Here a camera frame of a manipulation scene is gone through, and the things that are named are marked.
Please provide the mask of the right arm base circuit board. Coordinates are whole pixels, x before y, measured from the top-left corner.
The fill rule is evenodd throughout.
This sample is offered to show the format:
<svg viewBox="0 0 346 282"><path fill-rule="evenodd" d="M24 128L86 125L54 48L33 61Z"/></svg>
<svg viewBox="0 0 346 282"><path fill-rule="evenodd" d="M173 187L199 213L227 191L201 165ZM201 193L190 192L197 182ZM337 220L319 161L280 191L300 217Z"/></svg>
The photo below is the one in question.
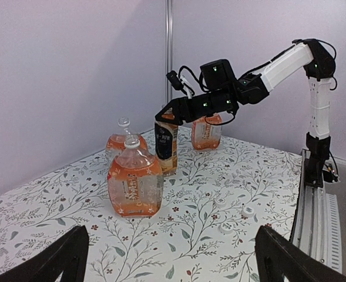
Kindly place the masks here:
<svg viewBox="0 0 346 282"><path fill-rule="evenodd" d="M338 175L333 168L332 164L324 163L323 167L323 180L327 183L336 183L338 182Z"/></svg>

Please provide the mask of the right aluminium frame post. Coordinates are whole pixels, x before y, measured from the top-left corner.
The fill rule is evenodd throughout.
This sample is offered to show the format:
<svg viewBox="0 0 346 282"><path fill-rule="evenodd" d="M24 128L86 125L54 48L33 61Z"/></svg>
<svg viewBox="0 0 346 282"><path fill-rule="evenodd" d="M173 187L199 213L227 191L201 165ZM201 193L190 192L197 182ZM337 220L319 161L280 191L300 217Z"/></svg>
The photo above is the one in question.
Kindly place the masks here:
<svg viewBox="0 0 346 282"><path fill-rule="evenodd" d="M165 1L165 100L166 104L172 99L172 88L166 74L172 70L173 62L173 1Z"/></svg>

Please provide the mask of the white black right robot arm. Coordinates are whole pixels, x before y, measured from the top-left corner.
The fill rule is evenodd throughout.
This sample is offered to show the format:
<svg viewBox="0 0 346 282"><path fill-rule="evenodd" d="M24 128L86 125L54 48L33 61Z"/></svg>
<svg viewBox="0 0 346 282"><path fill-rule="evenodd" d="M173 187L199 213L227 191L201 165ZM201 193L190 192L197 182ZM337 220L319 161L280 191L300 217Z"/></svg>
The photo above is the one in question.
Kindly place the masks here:
<svg viewBox="0 0 346 282"><path fill-rule="evenodd" d="M166 77L173 88L184 93L172 99L155 116L157 122L180 126L215 113L236 115L240 105L255 105L300 68L304 68L310 86L310 127L306 147L310 153L304 161L304 185L323 187L338 181L338 167L327 164L330 151L329 94L335 81L335 55L319 39L297 39L270 61L250 69L236 78L227 59L219 59L200 67L196 78L203 94L195 95L180 72L170 71Z"/></svg>

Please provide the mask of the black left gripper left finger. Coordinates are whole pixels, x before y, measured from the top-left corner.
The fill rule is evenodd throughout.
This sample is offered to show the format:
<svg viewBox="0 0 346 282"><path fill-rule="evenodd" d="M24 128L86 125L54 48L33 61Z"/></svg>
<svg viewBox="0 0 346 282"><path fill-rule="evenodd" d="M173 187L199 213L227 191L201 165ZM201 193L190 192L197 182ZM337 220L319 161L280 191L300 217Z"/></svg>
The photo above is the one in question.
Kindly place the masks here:
<svg viewBox="0 0 346 282"><path fill-rule="evenodd" d="M75 226L44 251L0 274L0 281L83 281L89 251L85 226Z"/></svg>

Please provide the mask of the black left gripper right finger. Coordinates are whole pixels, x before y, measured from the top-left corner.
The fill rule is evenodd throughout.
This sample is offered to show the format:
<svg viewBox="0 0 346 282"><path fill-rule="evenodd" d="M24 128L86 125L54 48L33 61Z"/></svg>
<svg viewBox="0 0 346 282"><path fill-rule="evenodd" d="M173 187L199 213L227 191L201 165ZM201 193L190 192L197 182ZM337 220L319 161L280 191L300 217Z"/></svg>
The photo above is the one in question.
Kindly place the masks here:
<svg viewBox="0 0 346 282"><path fill-rule="evenodd" d="M271 227L261 226L255 238L260 281L346 281L346 276L306 255Z"/></svg>

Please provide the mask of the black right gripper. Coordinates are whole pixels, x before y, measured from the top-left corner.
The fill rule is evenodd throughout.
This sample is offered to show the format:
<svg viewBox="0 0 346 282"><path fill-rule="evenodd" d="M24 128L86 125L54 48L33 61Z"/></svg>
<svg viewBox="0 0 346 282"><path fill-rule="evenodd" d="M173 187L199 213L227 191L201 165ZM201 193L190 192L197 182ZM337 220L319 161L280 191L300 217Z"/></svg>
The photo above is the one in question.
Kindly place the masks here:
<svg viewBox="0 0 346 282"><path fill-rule="evenodd" d="M187 97L175 98L155 115L155 121L172 125L183 125L196 120L193 106L194 99Z"/></svg>

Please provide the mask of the slim orange drink bottle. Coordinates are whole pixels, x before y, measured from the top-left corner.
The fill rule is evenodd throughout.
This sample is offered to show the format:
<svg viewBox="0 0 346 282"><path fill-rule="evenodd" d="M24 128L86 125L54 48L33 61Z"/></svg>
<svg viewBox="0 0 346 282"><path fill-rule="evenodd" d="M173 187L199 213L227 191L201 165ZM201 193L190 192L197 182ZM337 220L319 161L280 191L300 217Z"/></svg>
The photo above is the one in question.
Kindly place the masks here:
<svg viewBox="0 0 346 282"><path fill-rule="evenodd" d="M177 170L178 125L154 123L155 152L164 177L175 174Z"/></svg>

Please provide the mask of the aluminium front rail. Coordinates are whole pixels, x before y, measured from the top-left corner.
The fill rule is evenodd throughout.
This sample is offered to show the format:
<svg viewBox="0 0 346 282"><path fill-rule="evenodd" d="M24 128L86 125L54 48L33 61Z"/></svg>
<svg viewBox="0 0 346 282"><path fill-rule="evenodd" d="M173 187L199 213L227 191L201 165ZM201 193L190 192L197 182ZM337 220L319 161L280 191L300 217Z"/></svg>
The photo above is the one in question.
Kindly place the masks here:
<svg viewBox="0 0 346 282"><path fill-rule="evenodd" d="M290 241L300 250L328 267L346 275L346 161L332 164L340 170L337 182L324 187L306 186L303 150L298 164L298 190Z"/></svg>

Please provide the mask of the white slim bottle cap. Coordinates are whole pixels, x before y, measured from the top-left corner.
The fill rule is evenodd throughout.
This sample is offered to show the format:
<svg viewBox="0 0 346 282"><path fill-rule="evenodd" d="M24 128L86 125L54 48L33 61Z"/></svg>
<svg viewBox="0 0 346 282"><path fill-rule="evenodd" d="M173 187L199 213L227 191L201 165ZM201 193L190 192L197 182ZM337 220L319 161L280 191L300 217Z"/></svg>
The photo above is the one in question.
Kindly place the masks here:
<svg viewBox="0 0 346 282"><path fill-rule="evenodd" d="M219 231L223 234L232 234L232 232L234 231L234 227L231 223L224 222L219 225Z"/></svg>

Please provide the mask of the floral patterned table mat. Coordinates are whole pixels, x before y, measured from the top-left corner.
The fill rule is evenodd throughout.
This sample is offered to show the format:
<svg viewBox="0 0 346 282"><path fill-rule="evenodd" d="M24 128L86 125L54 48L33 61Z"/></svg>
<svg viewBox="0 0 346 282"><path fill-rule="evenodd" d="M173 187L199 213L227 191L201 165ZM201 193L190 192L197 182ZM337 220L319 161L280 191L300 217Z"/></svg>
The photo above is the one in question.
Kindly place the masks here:
<svg viewBox="0 0 346 282"><path fill-rule="evenodd" d="M257 230L290 236L301 157L231 137L198 152L185 127L178 155L153 217L126 219L113 210L102 152L1 195L0 274L84 225L86 281L258 281ZM216 207L218 197L226 207ZM244 206L255 215L244 218ZM232 234L219 231L224 222Z"/></svg>

